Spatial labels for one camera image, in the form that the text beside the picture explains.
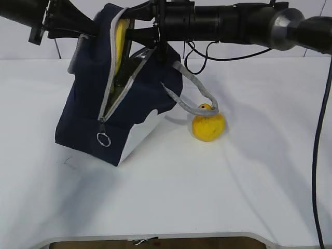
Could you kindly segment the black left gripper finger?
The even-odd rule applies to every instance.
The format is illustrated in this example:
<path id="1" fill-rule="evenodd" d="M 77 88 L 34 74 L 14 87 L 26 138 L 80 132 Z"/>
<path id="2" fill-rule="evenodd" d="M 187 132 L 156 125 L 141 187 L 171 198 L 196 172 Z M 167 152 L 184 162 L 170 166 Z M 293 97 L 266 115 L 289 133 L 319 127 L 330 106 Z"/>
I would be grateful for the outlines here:
<path id="1" fill-rule="evenodd" d="M 50 30 L 60 33 L 97 33 L 98 26 L 71 1 L 50 1 Z"/>
<path id="2" fill-rule="evenodd" d="M 62 29 L 54 29 L 48 31 L 49 39 L 57 39 L 57 38 L 79 38 L 80 35 L 85 35 L 88 37 L 96 37 L 97 33 L 84 33 L 79 31 L 71 31 L 71 30 L 62 30 Z"/>

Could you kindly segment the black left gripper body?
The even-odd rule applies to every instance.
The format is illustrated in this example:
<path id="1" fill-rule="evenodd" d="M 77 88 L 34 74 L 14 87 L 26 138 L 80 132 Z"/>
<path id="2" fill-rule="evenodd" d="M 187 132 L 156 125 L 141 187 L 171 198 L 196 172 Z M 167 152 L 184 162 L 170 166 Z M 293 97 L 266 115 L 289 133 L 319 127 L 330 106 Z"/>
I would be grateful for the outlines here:
<path id="1" fill-rule="evenodd" d="M 28 1 L 31 32 L 29 42 L 40 45 L 45 32 L 50 31 L 50 1 Z"/>

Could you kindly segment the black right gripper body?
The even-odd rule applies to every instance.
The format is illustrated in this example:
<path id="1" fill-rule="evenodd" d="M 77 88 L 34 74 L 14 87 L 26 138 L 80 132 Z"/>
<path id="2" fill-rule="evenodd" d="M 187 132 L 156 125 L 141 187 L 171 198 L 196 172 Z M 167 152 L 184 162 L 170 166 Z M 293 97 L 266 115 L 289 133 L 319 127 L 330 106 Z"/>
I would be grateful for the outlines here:
<path id="1" fill-rule="evenodd" d="M 154 16 L 159 31 L 159 60 L 168 60 L 168 42 L 194 40 L 195 3 L 193 1 L 153 1 Z"/>

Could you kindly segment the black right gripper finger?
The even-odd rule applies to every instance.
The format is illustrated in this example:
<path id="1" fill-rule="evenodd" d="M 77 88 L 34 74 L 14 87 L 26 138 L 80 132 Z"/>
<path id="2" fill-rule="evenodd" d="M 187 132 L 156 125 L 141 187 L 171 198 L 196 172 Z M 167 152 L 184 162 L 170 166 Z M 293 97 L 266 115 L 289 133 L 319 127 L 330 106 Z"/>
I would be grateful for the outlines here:
<path id="1" fill-rule="evenodd" d="M 159 40 L 159 30 L 157 27 L 127 29 L 126 39 L 137 43 L 156 43 Z"/>
<path id="2" fill-rule="evenodd" d="M 146 1 L 126 9 L 121 17 L 123 19 L 151 21 L 156 16 L 157 4 L 157 1 Z"/>

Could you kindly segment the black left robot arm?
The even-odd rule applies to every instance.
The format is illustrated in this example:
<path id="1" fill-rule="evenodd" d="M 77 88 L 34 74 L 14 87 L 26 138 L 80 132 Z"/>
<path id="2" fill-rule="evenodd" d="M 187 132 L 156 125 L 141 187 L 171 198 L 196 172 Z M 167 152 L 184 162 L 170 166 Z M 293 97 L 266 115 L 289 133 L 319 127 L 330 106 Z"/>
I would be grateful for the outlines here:
<path id="1" fill-rule="evenodd" d="M 31 28 L 29 42 L 97 36 L 98 26 L 68 0 L 1 0 L 1 17 Z"/>

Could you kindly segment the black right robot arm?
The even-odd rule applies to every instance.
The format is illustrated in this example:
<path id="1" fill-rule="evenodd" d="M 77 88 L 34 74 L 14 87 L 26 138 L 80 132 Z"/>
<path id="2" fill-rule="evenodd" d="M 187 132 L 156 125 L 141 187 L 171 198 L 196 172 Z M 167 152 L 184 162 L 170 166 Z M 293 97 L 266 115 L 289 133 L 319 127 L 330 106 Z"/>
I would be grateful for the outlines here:
<path id="1" fill-rule="evenodd" d="M 331 54 L 331 17 L 306 19 L 288 2 L 197 6 L 193 1 L 146 1 L 126 9 L 121 17 L 153 20 L 152 27 L 127 30 L 126 38 L 158 47 L 162 58 L 167 42 L 179 41 L 260 45 L 268 51 L 300 46 Z"/>

